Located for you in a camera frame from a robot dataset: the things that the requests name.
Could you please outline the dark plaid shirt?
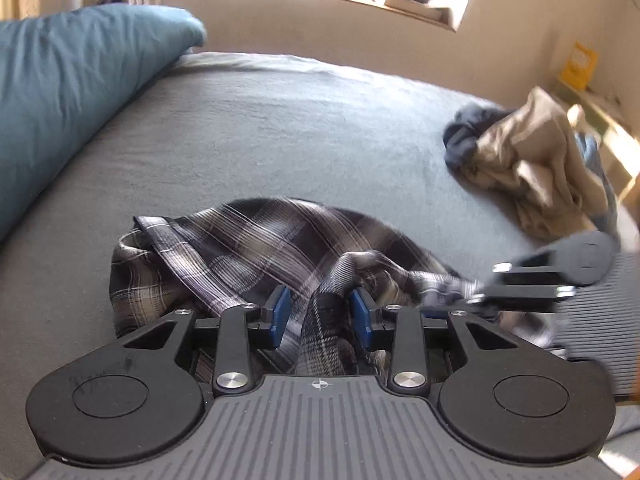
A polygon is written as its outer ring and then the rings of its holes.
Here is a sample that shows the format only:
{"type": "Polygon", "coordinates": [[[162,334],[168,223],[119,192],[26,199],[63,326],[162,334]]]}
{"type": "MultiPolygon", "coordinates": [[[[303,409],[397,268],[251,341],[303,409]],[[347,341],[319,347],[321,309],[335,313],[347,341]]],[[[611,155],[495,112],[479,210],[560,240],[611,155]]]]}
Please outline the dark plaid shirt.
{"type": "Polygon", "coordinates": [[[306,200],[251,198],[178,218],[139,216],[112,255],[117,335],[179,308],[216,318],[263,304],[278,286],[293,307],[282,342],[262,352],[265,372],[342,376],[385,373],[390,354],[356,341],[347,298],[365,289],[378,304],[439,309],[480,283],[388,224],[306,200]]]}

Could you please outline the beige trousers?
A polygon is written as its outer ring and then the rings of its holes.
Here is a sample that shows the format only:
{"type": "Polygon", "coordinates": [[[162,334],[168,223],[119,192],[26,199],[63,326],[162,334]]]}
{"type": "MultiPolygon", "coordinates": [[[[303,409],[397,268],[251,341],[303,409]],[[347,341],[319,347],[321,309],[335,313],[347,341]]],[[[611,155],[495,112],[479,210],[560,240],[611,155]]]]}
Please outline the beige trousers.
{"type": "Polygon", "coordinates": [[[523,106],[478,139],[462,176],[511,197],[520,228],[540,240],[597,230],[606,211],[598,179],[586,167],[564,108],[539,87],[523,106]]]}

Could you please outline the blue denim jeans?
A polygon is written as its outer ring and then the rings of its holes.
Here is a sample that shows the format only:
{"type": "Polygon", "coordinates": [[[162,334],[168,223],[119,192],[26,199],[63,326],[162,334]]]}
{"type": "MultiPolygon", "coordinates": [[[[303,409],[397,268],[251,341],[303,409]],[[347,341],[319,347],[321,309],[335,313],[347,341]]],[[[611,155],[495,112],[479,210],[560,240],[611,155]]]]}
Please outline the blue denim jeans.
{"type": "Polygon", "coordinates": [[[612,185],[605,175],[602,166],[597,138],[590,133],[582,132],[576,132],[574,137],[578,150],[582,155],[582,160],[588,170],[596,176],[600,185],[602,185],[606,197],[606,211],[602,212],[602,214],[592,214],[590,220],[598,230],[608,233],[609,236],[619,240],[620,234],[618,234],[617,231],[617,200],[612,185]]]}

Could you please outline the dark navy garment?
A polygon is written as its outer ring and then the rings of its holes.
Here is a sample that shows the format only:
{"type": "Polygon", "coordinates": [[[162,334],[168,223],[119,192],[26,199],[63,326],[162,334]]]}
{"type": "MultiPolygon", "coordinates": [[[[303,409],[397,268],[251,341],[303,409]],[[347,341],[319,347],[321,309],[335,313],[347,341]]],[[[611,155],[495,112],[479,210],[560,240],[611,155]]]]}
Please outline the dark navy garment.
{"type": "Polygon", "coordinates": [[[457,110],[442,134],[446,166],[456,171],[469,162],[476,153],[477,142],[482,134],[512,113],[513,110],[475,103],[457,110]]]}

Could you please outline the yellow box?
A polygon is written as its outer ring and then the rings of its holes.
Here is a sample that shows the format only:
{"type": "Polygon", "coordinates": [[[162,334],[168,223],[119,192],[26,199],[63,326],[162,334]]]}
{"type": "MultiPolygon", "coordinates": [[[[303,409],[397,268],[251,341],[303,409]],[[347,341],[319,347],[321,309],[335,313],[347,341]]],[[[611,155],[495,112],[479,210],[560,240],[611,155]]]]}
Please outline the yellow box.
{"type": "Polygon", "coordinates": [[[560,81],[577,91],[586,90],[596,69],[598,57],[597,51],[576,41],[560,73],[560,81]]]}

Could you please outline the blue pillow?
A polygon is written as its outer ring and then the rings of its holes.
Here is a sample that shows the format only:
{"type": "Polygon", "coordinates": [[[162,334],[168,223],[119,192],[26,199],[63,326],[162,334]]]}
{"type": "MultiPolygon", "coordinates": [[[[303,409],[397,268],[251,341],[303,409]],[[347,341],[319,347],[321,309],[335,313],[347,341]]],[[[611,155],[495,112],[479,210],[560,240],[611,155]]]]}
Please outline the blue pillow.
{"type": "Polygon", "coordinates": [[[109,3],[1,24],[1,233],[181,55],[203,23],[172,6],[109,3]]]}

